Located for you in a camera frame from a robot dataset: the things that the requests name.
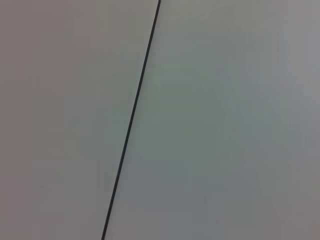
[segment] black line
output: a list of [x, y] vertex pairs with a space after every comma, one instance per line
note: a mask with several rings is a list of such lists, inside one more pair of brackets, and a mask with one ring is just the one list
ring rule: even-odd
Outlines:
[[154, 20], [153, 20], [153, 25], [152, 25], [152, 29], [151, 29], [151, 34], [150, 34], [150, 38], [149, 38], [149, 42], [148, 42], [148, 47], [146, 49], [146, 53], [145, 53], [145, 57], [144, 57], [144, 62], [143, 62], [143, 67], [142, 67], [142, 71], [141, 71], [140, 81], [139, 81], [138, 89], [137, 89], [136, 95], [135, 95], [133, 109], [132, 109], [132, 113], [131, 113], [131, 117], [130, 117], [130, 122], [129, 122], [128, 130], [127, 130], [126, 136], [125, 136], [125, 141], [124, 141], [124, 145], [123, 145], [123, 149], [122, 149], [121, 159], [120, 159], [118, 172], [116, 174], [116, 178], [115, 178], [115, 182], [114, 182], [112, 196], [111, 196], [111, 200], [110, 200], [110, 204], [109, 204], [109, 208], [108, 208], [108, 213], [106, 215], [106, 220], [105, 220], [105, 224], [104, 224], [101, 240], [105, 240], [106, 233], [107, 233], [107, 228], [108, 228], [108, 223], [109, 223], [109, 219], [110, 219], [110, 215], [111, 215], [111, 210], [112, 210], [112, 206], [114, 204], [115, 195], [116, 195], [118, 182], [119, 182], [119, 178], [120, 178], [121, 168], [122, 168], [122, 165], [124, 163], [124, 158], [125, 158], [126, 149], [127, 149], [127, 145], [128, 145], [130, 130], [131, 130], [132, 122], [134, 120], [135, 111], [136, 111], [136, 108], [137, 108], [137, 102], [138, 102], [139, 93], [140, 93], [140, 89], [141, 89], [141, 85], [142, 85], [142, 80], [143, 80], [144, 74], [145, 74], [145, 69], [146, 69], [147, 60], [148, 60], [149, 51], [150, 51], [150, 46], [151, 46], [152, 38], [154, 36], [154, 31], [155, 31], [155, 27], [156, 27], [156, 22], [157, 22], [157, 17], [158, 17], [158, 13], [159, 13], [160, 3], [161, 3], [161, 0], [158, 0], [155, 16], [154, 16]]

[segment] gray wall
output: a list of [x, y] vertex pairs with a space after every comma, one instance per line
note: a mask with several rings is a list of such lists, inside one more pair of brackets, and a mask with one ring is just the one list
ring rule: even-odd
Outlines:
[[0, 1], [0, 239], [101, 239], [156, 1]]
[[319, 9], [162, 1], [106, 239], [320, 238]]

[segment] white surface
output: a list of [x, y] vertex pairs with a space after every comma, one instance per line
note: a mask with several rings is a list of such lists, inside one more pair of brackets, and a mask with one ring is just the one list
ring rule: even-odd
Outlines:
[[107, 240], [320, 239], [319, 9], [162, 1]]
[[157, 2], [0, 1], [0, 239], [100, 239]]

